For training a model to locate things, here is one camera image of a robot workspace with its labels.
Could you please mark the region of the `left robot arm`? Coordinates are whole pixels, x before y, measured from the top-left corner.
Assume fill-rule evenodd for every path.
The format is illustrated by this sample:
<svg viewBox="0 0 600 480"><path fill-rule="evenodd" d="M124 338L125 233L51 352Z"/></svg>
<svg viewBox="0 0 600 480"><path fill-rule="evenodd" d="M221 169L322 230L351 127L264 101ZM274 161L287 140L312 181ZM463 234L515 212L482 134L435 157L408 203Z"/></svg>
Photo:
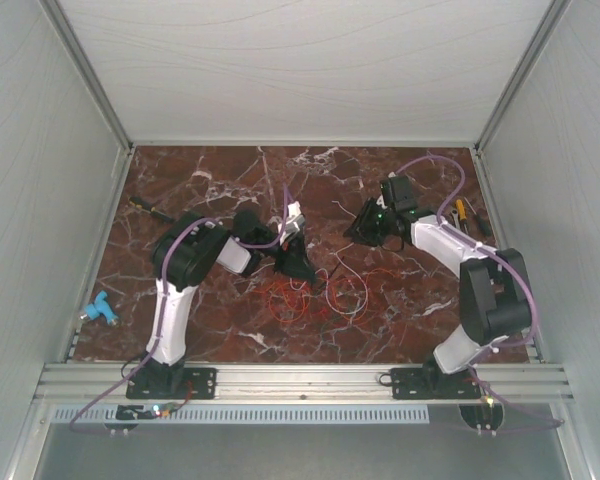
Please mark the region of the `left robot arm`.
<svg viewBox="0 0 600 480"><path fill-rule="evenodd" d="M189 212L158 240L151 256L156 309L146 346L150 359L159 364L150 375L153 390L173 398L184 389L186 375L174 365L184 359L193 297L214 265L248 277L262 258L269 256L276 272L291 279L316 281L316 269L306 253L304 226L300 203L295 201L285 208L276 231L248 209L235 215L230 229Z"/></svg>

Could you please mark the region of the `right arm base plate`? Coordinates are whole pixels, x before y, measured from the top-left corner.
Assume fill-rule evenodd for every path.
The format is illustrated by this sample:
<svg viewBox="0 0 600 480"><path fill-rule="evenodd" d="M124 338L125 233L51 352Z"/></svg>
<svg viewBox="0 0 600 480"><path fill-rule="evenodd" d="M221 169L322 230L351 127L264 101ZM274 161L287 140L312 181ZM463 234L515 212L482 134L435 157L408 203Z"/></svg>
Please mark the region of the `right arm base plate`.
<svg viewBox="0 0 600 480"><path fill-rule="evenodd" d="M466 372L444 374L436 364L390 370L396 400L478 400L480 387Z"/></svg>

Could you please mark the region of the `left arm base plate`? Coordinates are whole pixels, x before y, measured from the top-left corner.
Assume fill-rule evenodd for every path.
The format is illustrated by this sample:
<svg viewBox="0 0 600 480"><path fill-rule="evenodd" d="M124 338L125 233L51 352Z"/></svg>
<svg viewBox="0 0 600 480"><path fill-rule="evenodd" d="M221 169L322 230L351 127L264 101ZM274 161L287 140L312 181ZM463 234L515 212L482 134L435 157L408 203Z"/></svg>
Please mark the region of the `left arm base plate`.
<svg viewBox="0 0 600 480"><path fill-rule="evenodd" d="M182 367L153 371L143 369L127 386L131 400L212 400L215 398L215 368Z"/></svg>

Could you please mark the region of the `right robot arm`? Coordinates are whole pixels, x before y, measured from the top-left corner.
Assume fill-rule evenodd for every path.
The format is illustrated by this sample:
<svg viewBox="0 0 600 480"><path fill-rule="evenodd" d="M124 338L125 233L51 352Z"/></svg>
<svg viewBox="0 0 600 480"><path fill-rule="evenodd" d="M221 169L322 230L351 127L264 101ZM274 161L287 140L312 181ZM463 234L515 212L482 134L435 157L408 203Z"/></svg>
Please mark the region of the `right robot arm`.
<svg viewBox="0 0 600 480"><path fill-rule="evenodd" d="M520 252L484 245L420 207L405 176L383 180L380 195L367 199L344 236L370 247L397 237L434 257L459 279L460 325L433 350L435 364L422 373L423 388L433 397L448 395L457 386L458 372L532 326Z"/></svg>

